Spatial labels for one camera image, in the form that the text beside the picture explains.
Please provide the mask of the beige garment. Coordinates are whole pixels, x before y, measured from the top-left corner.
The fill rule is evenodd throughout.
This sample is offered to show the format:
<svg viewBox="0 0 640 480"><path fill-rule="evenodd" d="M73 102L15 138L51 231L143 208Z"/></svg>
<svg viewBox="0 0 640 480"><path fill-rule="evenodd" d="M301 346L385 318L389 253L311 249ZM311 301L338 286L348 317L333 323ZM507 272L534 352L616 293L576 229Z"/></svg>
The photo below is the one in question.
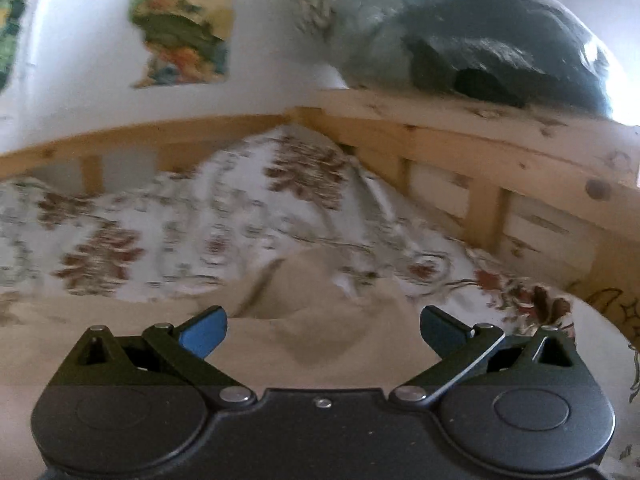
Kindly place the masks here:
<svg viewBox="0 0 640 480"><path fill-rule="evenodd" d="M265 388L381 388L390 391L439 361L420 334L419 313L391 278L348 289L325 249L278 259L213 292L126 302L95 296L1 296L1 475L43 470L30 412L80 335L105 325L137 335L178 325L211 306L229 328L209 364L257 391Z"/></svg>

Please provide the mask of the teal clothes pile in bag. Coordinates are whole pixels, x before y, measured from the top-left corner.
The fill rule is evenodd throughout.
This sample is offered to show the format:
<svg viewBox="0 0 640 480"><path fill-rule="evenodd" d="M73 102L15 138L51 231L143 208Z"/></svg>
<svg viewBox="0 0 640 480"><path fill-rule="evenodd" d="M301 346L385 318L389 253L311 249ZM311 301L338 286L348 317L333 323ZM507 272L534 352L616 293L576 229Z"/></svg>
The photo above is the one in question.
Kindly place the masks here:
<svg viewBox="0 0 640 480"><path fill-rule="evenodd" d="M613 113L611 62L555 0L297 0L354 88Z"/></svg>

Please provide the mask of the floral patterned bedspread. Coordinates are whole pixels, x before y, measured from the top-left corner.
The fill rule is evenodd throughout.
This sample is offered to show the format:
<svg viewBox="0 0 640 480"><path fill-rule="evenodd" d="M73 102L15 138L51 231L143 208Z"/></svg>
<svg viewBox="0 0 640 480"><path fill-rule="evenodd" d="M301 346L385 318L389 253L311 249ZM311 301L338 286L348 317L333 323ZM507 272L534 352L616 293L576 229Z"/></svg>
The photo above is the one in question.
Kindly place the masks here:
<svg viewBox="0 0 640 480"><path fill-rule="evenodd" d="M417 307L513 335L576 333L575 300L506 270L448 235L333 142L281 126L236 142L186 174L73 196L34 178L1 185L1 297L157 301L211 292L278 259L321 248L335 285L381 278Z"/></svg>

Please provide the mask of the wooden bed frame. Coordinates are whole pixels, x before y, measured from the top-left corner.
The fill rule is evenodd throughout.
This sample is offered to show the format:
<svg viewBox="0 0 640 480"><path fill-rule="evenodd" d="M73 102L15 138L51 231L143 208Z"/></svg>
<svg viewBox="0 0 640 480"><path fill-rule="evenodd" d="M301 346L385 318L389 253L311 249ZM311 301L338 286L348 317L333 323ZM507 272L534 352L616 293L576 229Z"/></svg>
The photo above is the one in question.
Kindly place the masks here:
<svg viewBox="0 0 640 480"><path fill-rule="evenodd" d="M275 115L208 116L91 130L3 151L3 177L77 160L91 193L103 188L102 156L149 146L160 170L186 170L226 142L294 122L353 150L400 192L420 165L469 183L464 238L495 249L515 196L538 200L593 225L589 298L639 296L639 133L607 119L465 99L326 90L312 107Z"/></svg>

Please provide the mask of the colourful landscape wall poster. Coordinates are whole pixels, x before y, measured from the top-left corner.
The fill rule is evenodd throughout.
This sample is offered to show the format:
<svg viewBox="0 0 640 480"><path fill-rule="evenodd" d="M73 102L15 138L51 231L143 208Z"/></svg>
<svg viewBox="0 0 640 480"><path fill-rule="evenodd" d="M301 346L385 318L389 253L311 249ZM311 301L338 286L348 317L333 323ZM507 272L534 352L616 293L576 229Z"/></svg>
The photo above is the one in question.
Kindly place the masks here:
<svg viewBox="0 0 640 480"><path fill-rule="evenodd" d="M228 75L232 0L130 0L149 57L134 88L214 84Z"/></svg>

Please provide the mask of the green yellow wall poster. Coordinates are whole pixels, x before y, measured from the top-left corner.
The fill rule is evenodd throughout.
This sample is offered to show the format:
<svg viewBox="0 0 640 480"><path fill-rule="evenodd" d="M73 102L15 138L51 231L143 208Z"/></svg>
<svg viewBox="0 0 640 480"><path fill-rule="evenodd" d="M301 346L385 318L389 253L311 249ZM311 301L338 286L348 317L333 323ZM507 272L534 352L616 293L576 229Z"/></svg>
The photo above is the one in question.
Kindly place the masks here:
<svg viewBox="0 0 640 480"><path fill-rule="evenodd" d="M28 0L1 0L0 29L0 89L9 84L22 30L22 18Z"/></svg>

